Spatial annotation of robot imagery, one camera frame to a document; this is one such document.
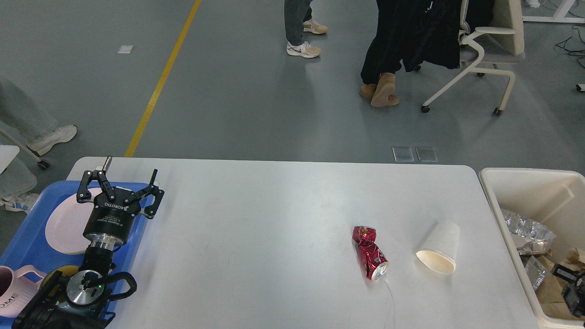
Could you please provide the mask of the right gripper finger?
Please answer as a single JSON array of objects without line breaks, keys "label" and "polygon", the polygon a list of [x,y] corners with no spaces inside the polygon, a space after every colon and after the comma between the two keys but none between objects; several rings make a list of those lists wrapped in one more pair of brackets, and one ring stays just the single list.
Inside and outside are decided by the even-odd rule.
[{"label": "right gripper finger", "polygon": [[583,277],[583,272],[572,270],[561,264],[555,264],[552,269],[552,275],[564,281],[580,281]]}]

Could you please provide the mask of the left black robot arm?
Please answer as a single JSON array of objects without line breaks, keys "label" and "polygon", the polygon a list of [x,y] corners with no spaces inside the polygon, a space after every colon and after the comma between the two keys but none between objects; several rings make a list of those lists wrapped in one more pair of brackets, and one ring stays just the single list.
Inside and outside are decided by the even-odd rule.
[{"label": "left black robot arm", "polygon": [[125,245],[136,249],[141,240],[134,225],[138,217],[152,219],[165,192],[155,178],[140,190],[114,186],[106,173],[112,158],[96,170],[86,170],[74,195],[76,204],[90,205],[78,215],[79,233],[88,245],[73,274],[56,269],[13,321],[13,329],[104,329],[115,318],[108,304],[130,297],[137,290],[134,277],[116,252]]}]

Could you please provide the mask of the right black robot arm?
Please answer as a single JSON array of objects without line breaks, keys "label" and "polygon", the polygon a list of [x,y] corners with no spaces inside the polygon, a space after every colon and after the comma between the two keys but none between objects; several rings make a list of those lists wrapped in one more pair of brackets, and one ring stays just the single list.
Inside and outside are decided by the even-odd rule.
[{"label": "right black robot arm", "polygon": [[561,264],[555,264],[552,275],[567,283],[562,290],[562,296],[570,314],[574,317],[583,317],[585,314],[585,272],[574,271]]}]

